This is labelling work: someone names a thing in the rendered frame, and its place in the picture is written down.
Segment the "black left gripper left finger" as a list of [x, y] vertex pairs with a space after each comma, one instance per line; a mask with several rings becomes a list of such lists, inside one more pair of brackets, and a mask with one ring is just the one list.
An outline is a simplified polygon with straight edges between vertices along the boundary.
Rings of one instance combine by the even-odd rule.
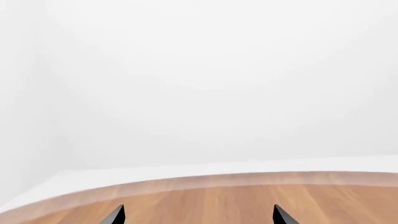
[[99, 224], [125, 224], [124, 205], [120, 204]]

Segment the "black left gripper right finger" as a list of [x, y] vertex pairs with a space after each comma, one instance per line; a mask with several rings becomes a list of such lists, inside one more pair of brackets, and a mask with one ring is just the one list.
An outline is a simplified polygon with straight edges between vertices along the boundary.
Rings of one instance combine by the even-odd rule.
[[272, 214], [272, 220], [274, 224], [300, 224], [295, 218], [293, 218], [288, 212], [282, 207], [275, 204]]

